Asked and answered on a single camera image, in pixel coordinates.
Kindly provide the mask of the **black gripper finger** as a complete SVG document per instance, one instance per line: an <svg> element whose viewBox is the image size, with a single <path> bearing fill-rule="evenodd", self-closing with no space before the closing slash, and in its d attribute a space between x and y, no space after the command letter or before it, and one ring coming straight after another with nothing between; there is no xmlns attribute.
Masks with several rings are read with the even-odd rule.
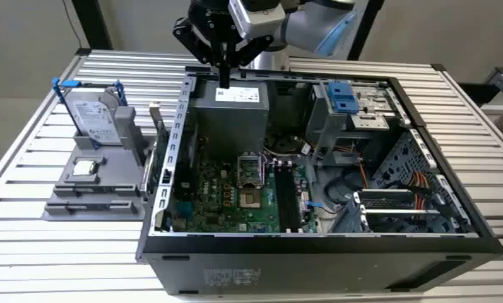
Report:
<svg viewBox="0 0 503 303"><path fill-rule="evenodd" d="M231 70L248 65L271 44L271 35L253 38L240 49L236 49L235 42L228 42L224 54L224 88L229 88Z"/></svg>
<svg viewBox="0 0 503 303"><path fill-rule="evenodd" d="M217 40L213 28L207 32L209 44L201 40L193 30L193 24L188 18L179 18L172 28L172 35L189 53L203 64L209 64L217 69L219 87L225 87L225 61L223 58L223 43Z"/></svg>

